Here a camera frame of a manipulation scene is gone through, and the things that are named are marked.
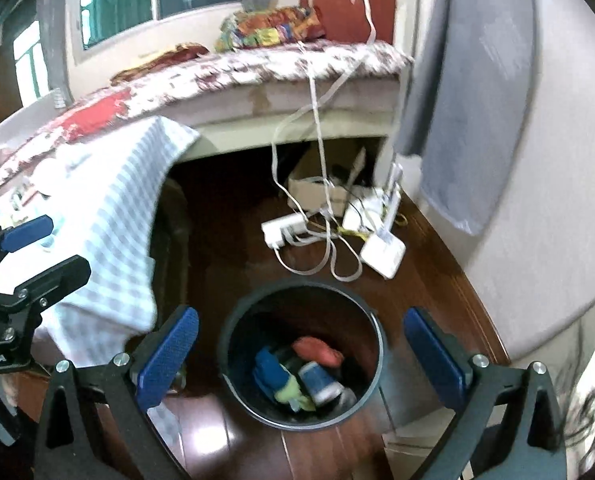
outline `cardboard box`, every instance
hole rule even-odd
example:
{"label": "cardboard box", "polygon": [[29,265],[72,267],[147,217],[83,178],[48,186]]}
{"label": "cardboard box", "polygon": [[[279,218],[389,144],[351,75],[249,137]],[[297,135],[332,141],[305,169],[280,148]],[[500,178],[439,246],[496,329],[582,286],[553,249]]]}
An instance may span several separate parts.
{"label": "cardboard box", "polygon": [[[344,215],[347,202],[350,199],[347,189],[353,185],[366,163],[366,150],[364,148],[358,150],[356,143],[349,142],[349,140],[336,139],[325,144],[326,170],[329,173],[329,178],[331,178],[331,170],[334,165],[350,170],[347,182],[329,188],[331,206],[336,217]],[[314,142],[290,173],[287,186],[289,193],[295,197],[305,212],[317,212],[326,206],[326,195],[321,177],[320,154],[317,143]],[[297,209],[290,198],[288,203],[290,208]]]}

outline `white cable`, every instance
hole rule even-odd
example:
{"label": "white cable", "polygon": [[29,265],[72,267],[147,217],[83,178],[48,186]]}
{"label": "white cable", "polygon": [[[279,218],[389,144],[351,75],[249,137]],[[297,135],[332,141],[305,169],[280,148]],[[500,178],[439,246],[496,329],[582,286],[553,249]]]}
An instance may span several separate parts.
{"label": "white cable", "polygon": [[[375,31],[375,25],[373,24],[373,20],[371,17],[370,2],[369,2],[369,0],[363,0],[363,1],[364,1],[365,15],[367,18],[367,22],[369,22],[369,27],[370,27],[369,39],[367,40],[366,45],[370,46],[373,43],[375,43],[376,31]],[[299,48],[300,48],[300,51],[302,51],[302,53],[304,54],[306,62],[308,64],[308,82],[309,82],[309,93],[311,95],[311,102],[310,102],[310,104],[303,106],[298,111],[291,114],[289,117],[285,118],[282,122],[280,122],[280,124],[278,124],[275,131],[273,132],[273,137],[271,138],[271,173],[273,175],[273,182],[284,193],[286,193],[286,195],[292,200],[293,204],[297,207],[297,209],[299,210],[299,212],[302,214],[303,218],[305,219],[305,222],[307,222],[307,224],[308,224],[308,216],[302,209],[302,206],[300,205],[300,203],[295,199],[295,197],[293,197],[291,195],[291,193],[289,192],[288,189],[286,189],[284,186],[282,186],[282,184],[280,184],[280,182],[278,180],[277,139],[278,139],[280,132],[288,124],[299,119],[307,112],[313,110],[313,120],[315,121],[315,129],[317,131],[317,145],[318,145],[318,151],[319,151],[319,155],[320,155],[320,166],[321,166],[321,170],[322,170],[322,182],[324,184],[324,195],[326,197],[327,209],[324,214],[326,232],[318,233],[318,232],[311,231],[307,228],[306,232],[308,232],[311,235],[311,237],[308,237],[308,238],[295,237],[295,238],[293,238],[293,236],[288,233],[285,234],[285,236],[287,237],[289,243],[294,246],[306,246],[306,245],[309,245],[309,244],[314,243],[319,240],[325,240],[326,248],[324,251],[324,256],[323,256],[322,260],[320,261],[320,263],[317,264],[317,266],[315,266],[313,269],[309,269],[309,270],[293,269],[292,267],[287,266],[287,264],[284,263],[284,261],[282,260],[282,258],[280,256],[279,249],[274,248],[273,251],[274,251],[278,261],[280,262],[280,264],[282,264],[282,266],[285,269],[290,270],[290,272],[293,272],[300,276],[310,276],[310,275],[316,274],[317,272],[319,272],[320,270],[322,270],[324,268],[324,266],[326,265],[327,261],[330,258],[330,260],[331,260],[331,274],[334,276],[334,278],[340,282],[352,282],[352,281],[356,280],[357,278],[359,278],[362,274],[362,260],[359,257],[359,255],[356,253],[356,251],[353,250],[353,248],[348,243],[348,241],[345,240],[345,238],[343,238],[341,235],[338,235],[338,234],[335,235],[335,238],[339,238],[341,241],[343,241],[343,243],[349,248],[351,253],[353,253],[353,255],[356,257],[357,270],[350,276],[339,276],[335,272],[335,264],[337,262],[337,248],[335,247],[335,244],[333,243],[334,236],[331,232],[331,218],[334,218],[334,216],[333,216],[333,206],[331,204],[331,192],[329,190],[329,187],[332,184],[329,181],[327,169],[326,169],[326,157],[325,157],[325,153],[324,153],[324,136],[322,135],[322,125],[320,123],[319,107],[322,105],[325,105],[327,102],[329,102],[332,99],[332,97],[335,95],[335,92],[337,92],[338,89],[351,77],[351,75],[353,75],[353,73],[357,70],[357,67],[359,67],[360,64],[364,61],[364,59],[368,53],[368,49],[365,50],[363,56],[358,58],[353,63],[353,65],[350,67],[350,69],[348,69],[344,74],[342,74],[331,85],[331,88],[329,88],[324,93],[324,95],[321,97],[321,99],[318,101],[317,88],[315,86],[315,73],[313,72],[313,64],[311,63],[311,60],[308,59],[306,50],[305,50],[302,42],[299,43]]]}

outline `power strip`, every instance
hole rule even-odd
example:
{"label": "power strip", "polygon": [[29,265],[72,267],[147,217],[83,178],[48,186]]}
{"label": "power strip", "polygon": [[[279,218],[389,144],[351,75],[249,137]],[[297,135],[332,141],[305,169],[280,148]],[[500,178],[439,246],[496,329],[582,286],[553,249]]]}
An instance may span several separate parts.
{"label": "power strip", "polygon": [[264,241],[271,249],[284,246],[286,234],[299,235],[306,233],[306,221],[300,213],[293,213],[262,224]]}

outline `gray towel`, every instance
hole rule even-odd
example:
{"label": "gray towel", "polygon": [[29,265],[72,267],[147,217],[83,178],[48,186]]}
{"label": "gray towel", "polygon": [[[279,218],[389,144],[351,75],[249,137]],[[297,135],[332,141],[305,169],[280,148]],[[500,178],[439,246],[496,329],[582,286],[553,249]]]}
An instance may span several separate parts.
{"label": "gray towel", "polygon": [[535,58],[533,0],[437,0],[396,152],[422,155],[421,192],[471,235],[513,165]]}

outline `yellow cloth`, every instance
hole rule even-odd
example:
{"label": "yellow cloth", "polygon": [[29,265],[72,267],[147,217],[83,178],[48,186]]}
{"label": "yellow cloth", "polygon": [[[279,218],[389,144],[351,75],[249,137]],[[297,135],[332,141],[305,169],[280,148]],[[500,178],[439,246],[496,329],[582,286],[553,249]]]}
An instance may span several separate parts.
{"label": "yellow cloth", "polygon": [[275,392],[275,400],[282,404],[288,404],[289,400],[291,399],[297,399],[300,408],[302,408],[305,412],[315,411],[315,404],[313,403],[313,400],[311,400],[311,397],[307,397],[302,394],[298,380],[294,375],[289,374],[289,381],[287,381],[286,386]]}

